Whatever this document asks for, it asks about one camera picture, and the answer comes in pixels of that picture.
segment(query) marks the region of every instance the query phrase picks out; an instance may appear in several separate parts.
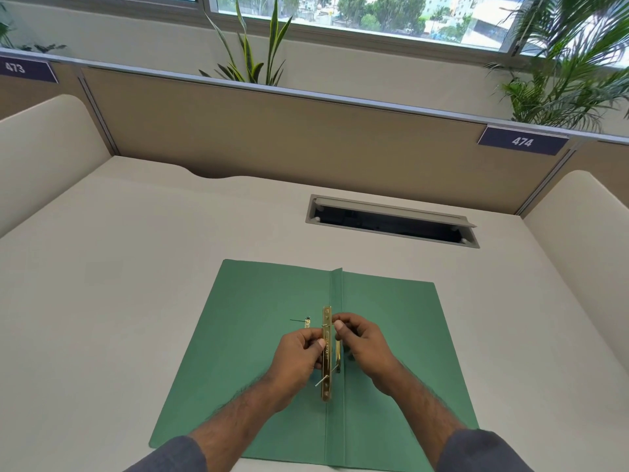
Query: green file folder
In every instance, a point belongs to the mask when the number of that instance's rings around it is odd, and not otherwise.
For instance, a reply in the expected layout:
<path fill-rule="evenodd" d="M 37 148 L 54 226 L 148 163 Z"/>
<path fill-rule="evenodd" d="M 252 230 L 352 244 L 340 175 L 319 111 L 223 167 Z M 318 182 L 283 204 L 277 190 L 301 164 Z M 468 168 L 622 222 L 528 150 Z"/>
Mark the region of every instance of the green file folder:
<path fill-rule="evenodd" d="M 478 427 L 435 285 L 371 275 L 225 260 L 149 445 L 188 434 L 271 364 L 291 319 L 321 326 L 324 306 L 377 323 L 393 353 L 468 427 Z M 432 468 L 395 402 L 351 357 L 321 400 L 321 372 L 262 428 L 243 457 L 394 472 Z"/>

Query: metal prong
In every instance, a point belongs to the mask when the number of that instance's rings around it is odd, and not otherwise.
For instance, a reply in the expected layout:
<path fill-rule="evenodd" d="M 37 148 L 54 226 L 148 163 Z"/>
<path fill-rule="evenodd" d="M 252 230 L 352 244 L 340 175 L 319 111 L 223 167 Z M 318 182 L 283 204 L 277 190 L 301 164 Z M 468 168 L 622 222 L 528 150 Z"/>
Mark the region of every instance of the metal prong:
<path fill-rule="evenodd" d="M 326 380 L 326 378 L 329 378 L 329 377 L 330 377 L 330 376 L 329 376 L 328 374 L 326 374 L 324 377 L 322 377 L 322 378 L 321 378 L 321 380 L 320 380 L 318 383 L 316 383 L 316 384 L 314 385 L 314 387 L 316 388 L 319 384 L 321 384 L 323 381 L 325 381 L 325 380 Z"/>

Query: right hand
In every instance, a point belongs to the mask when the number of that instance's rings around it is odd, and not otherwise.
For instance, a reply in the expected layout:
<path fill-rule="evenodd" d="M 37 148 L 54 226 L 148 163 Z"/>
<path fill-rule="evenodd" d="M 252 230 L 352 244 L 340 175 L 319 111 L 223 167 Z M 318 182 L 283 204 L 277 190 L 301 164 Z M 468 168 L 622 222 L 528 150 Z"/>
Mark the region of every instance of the right hand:
<path fill-rule="evenodd" d="M 358 365 L 371 378 L 373 385 L 391 396 L 392 381 L 405 370 L 389 349 L 380 328 L 354 313 L 338 313 L 332 317 L 336 339 L 352 350 Z"/>

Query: gray sleeve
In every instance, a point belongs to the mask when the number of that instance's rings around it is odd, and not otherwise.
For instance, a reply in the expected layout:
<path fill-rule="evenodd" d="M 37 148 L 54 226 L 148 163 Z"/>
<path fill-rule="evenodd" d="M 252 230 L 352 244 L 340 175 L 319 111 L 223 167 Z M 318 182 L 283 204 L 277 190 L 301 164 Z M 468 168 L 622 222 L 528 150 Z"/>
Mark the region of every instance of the gray sleeve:
<path fill-rule="evenodd" d="M 486 430 L 456 431 L 439 457 L 436 472 L 533 472 L 499 435 Z"/>
<path fill-rule="evenodd" d="M 206 472 L 199 444 L 188 436 L 170 439 L 125 472 Z"/>

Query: forearm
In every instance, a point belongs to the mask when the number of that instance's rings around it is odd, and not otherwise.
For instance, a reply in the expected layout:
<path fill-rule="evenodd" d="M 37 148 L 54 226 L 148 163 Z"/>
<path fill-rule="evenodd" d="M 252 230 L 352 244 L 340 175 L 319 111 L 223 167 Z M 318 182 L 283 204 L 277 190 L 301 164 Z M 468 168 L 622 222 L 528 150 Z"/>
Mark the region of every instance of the forearm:
<path fill-rule="evenodd" d="M 190 433 L 208 470 L 228 472 L 277 410 L 277 394 L 264 376 Z"/>
<path fill-rule="evenodd" d="M 436 468 L 448 439 L 466 427 L 401 363 L 391 374 L 389 387 L 430 465 Z"/>

